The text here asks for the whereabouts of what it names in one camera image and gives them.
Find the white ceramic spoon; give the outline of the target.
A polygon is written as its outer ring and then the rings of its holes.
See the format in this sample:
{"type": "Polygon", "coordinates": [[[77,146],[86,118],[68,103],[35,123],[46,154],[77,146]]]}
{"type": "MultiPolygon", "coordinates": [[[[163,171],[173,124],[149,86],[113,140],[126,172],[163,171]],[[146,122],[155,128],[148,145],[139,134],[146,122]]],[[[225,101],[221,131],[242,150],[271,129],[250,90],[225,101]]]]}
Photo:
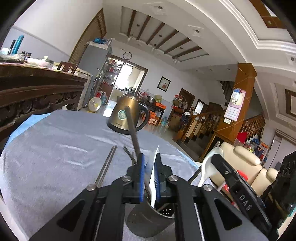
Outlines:
{"type": "Polygon", "coordinates": [[[155,190],[155,184],[154,184],[154,162],[155,162],[157,153],[159,153],[159,146],[157,146],[156,150],[151,153],[149,161],[147,162],[147,165],[145,168],[152,208],[154,208],[156,204],[156,190],[155,190]]]}
{"type": "Polygon", "coordinates": [[[204,158],[201,165],[201,179],[198,183],[198,187],[202,187],[205,181],[212,175],[218,173],[218,169],[212,164],[212,157],[218,154],[223,157],[223,150],[220,147],[213,148],[208,155],[204,158]]]}

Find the dark metal utensil holder cup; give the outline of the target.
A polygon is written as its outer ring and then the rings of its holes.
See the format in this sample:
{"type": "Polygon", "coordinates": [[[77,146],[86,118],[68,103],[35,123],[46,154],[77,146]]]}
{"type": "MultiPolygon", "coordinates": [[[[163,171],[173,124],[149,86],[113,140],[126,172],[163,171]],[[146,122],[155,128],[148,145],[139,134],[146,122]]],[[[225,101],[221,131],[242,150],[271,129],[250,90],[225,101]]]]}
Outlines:
{"type": "Polygon", "coordinates": [[[173,204],[155,204],[151,207],[146,194],[142,203],[136,204],[127,216],[128,229],[139,237],[154,237],[169,227],[175,221],[173,204]]]}

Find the gold electric kettle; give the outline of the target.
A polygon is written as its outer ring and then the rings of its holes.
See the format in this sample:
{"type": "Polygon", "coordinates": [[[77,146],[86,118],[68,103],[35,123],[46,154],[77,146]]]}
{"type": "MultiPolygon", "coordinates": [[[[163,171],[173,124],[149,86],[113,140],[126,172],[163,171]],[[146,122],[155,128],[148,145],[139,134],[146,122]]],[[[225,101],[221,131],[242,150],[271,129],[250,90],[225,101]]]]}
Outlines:
{"type": "Polygon", "coordinates": [[[117,97],[116,105],[107,121],[107,126],[117,133],[129,135],[128,117],[132,120],[136,131],[140,131],[149,122],[149,109],[145,104],[140,103],[136,92],[117,97]],[[141,112],[144,112],[145,118],[137,126],[141,112]]]}

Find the dark wooden side table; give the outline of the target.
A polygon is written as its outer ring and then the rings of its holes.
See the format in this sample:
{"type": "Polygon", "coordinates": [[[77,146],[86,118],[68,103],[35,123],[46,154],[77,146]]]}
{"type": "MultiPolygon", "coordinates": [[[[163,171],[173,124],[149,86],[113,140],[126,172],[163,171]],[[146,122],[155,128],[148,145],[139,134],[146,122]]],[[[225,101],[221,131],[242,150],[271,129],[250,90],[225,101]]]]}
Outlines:
{"type": "Polygon", "coordinates": [[[166,106],[159,103],[150,103],[149,101],[141,101],[142,104],[146,105],[149,109],[149,124],[158,126],[161,123],[166,106]]]}

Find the red plastic child chair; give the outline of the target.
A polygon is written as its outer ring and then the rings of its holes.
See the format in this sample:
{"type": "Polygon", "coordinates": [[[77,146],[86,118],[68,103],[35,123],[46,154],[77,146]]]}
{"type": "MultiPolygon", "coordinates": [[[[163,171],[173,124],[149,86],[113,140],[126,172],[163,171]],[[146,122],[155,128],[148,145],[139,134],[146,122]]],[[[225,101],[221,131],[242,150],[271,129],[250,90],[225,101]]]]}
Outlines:
{"type": "MultiPolygon", "coordinates": [[[[248,176],[241,170],[236,170],[236,173],[237,173],[237,176],[242,179],[243,181],[248,181],[248,176]]],[[[222,185],[222,191],[223,193],[229,198],[230,202],[232,205],[235,205],[235,201],[234,201],[234,198],[231,196],[231,193],[230,193],[230,187],[228,186],[227,183],[224,183],[222,185]]]]}

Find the wooden stair railing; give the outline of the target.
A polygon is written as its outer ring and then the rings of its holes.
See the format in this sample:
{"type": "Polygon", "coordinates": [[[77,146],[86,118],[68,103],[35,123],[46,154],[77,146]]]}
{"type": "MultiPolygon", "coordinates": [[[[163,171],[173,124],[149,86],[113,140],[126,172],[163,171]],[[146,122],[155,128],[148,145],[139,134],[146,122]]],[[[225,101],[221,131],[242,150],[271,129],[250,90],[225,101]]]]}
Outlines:
{"type": "Polygon", "coordinates": [[[188,143],[189,140],[196,140],[200,134],[214,132],[224,113],[225,110],[221,109],[186,117],[185,122],[173,137],[173,141],[188,143]]]}

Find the cream leather sofa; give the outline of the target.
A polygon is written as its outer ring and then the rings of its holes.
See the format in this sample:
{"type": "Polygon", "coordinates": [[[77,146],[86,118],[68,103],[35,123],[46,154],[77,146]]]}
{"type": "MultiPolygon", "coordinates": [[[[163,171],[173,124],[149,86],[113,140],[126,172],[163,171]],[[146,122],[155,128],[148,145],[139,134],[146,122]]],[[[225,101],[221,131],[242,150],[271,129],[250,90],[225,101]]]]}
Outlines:
{"type": "Polygon", "coordinates": [[[278,170],[263,168],[260,159],[255,154],[242,146],[233,146],[223,142],[220,146],[223,150],[224,159],[236,170],[243,172],[247,177],[248,184],[258,196],[275,181],[278,170]]]}

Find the small white floor fan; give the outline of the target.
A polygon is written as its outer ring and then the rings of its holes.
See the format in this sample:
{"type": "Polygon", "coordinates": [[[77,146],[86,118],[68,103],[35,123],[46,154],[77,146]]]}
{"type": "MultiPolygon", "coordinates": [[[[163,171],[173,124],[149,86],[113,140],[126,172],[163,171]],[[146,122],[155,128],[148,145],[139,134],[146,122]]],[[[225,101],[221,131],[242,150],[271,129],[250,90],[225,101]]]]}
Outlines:
{"type": "Polygon", "coordinates": [[[101,106],[101,99],[99,97],[93,97],[90,99],[88,103],[89,111],[92,113],[97,112],[100,109],[101,106]]]}

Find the grey table cloth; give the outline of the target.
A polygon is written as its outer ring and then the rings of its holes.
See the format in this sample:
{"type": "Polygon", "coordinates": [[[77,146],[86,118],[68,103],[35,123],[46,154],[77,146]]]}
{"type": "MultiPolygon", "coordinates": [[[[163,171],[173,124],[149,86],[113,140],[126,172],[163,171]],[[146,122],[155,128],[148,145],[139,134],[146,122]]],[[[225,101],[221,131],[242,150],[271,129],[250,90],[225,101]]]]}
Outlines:
{"type": "Polygon", "coordinates": [[[133,150],[131,137],[111,130],[106,117],[57,110],[31,116],[11,134],[1,154],[1,192],[27,237],[96,180],[112,147],[103,185],[126,173],[124,148],[133,150]]]}

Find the white chest freezer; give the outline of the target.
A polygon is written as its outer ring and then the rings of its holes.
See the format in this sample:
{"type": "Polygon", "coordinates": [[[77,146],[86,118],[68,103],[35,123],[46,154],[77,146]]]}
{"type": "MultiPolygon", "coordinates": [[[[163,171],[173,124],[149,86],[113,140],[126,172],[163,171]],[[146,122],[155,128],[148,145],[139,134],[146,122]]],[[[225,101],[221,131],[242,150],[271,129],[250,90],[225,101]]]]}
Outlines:
{"type": "MultiPolygon", "coordinates": [[[[90,81],[91,81],[91,78],[92,78],[92,74],[90,74],[89,72],[87,72],[85,70],[82,70],[82,69],[80,69],[78,67],[76,68],[76,70],[74,72],[73,71],[74,70],[74,64],[67,63],[67,62],[65,62],[65,63],[70,64],[68,73],[73,73],[75,76],[78,76],[78,77],[81,77],[81,78],[85,79],[85,83],[83,85],[83,90],[82,90],[82,93],[81,93],[81,96],[80,96],[80,99],[79,99],[79,102],[78,102],[78,106],[77,106],[77,110],[80,110],[83,107],[83,102],[84,102],[86,92],[87,92],[87,89],[89,87],[89,84],[90,84],[90,81]]],[[[62,62],[61,67],[59,67],[60,65],[61,65],[61,63],[54,62],[52,69],[60,70],[60,71],[66,70],[65,65],[63,64],[63,62],[62,62]]]]}

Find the grey refrigerator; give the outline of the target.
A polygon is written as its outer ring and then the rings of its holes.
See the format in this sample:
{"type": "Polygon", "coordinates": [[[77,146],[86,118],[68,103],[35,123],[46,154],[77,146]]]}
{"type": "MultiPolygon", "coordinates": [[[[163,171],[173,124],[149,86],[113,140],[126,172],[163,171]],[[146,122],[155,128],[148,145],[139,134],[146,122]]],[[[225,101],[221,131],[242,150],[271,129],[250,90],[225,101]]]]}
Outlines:
{"type": "Polygon", "coordinates": [[[82,107],[88,106],[91,98],[95,97],[97,89],[105,75],[108,58],[112,54],[111,44],[97,44],[89,41],[86,43],[86,50],[78,64],[78,67],[91,74],[91,80],[86,90],[82,107]]]}

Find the carved dark wooden sideboard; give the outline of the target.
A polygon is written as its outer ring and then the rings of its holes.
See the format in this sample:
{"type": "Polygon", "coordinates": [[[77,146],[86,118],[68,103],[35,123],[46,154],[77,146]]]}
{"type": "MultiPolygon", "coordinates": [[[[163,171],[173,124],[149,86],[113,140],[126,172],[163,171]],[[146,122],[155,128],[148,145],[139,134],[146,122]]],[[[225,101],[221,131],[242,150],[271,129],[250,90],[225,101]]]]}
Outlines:
{"type": "Polygon", "coordinates": [[[1,140],[33,114],[76,110],[85,79],[28,64],[1,63],[1,140]]]}

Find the teal thermos bottle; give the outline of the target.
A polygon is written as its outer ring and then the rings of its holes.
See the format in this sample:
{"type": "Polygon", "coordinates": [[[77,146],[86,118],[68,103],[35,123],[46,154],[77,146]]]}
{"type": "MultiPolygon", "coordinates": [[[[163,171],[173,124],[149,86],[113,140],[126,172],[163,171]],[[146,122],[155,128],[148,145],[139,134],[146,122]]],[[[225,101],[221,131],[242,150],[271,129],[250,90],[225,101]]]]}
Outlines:
{"type": "Polygon", "coordinates": [[[22,44],[23,39],[24,39],[24,35],[20,35],[18,37],[18,39],[15,42],[14,48],[13,48],[13,50],[11,52],[12,54],[17,54],[18,53],[18,50],[20,48],[20,45],[22,44]]]}

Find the framed wall picture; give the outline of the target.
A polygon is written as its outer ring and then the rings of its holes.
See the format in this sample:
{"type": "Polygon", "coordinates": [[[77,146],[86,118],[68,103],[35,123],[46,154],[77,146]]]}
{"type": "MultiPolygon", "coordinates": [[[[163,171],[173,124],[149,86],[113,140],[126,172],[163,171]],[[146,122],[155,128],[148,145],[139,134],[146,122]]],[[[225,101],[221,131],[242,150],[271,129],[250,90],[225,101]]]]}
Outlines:
{"type": "Polygon", "coordinates": [[[161,77],[161,79],[160,79],[160,81],[158,83],[157,88],[160,89],[160,90],[162,90],[162,91],[164,91],[164,92],[166,92],[168,90],[168,87],[169,87],[170,83],[171,83],[170,80],[168,80],[165,77],[161,77]]]}

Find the wall calendar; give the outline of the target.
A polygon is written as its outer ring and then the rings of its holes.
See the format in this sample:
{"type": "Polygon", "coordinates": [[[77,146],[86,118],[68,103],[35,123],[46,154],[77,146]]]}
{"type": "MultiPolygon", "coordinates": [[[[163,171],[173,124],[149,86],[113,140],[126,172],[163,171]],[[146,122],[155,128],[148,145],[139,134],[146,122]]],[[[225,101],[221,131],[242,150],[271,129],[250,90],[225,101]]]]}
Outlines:
{"type": "Polygon", "coordinates": [[[229,104],[224,113],[224,118],[227,119],[227,123],[230,123],[230,121],[237,121],[243,106],[245,94],[245,90],[239,88],[233,90],[229,104]]]}

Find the round wall clock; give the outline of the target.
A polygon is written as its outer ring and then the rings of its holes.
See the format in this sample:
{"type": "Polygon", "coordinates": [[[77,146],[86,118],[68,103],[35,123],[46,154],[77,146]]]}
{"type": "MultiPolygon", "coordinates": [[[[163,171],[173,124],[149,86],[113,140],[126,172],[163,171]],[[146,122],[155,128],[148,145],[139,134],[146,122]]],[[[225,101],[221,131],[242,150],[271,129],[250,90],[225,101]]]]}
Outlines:
{"type": "Polygon", "coordinates": [[[124,60],[130,60],[132,58],[132,53],[129,51],[126,51],[123,53],[122,57],[124,60]]]}

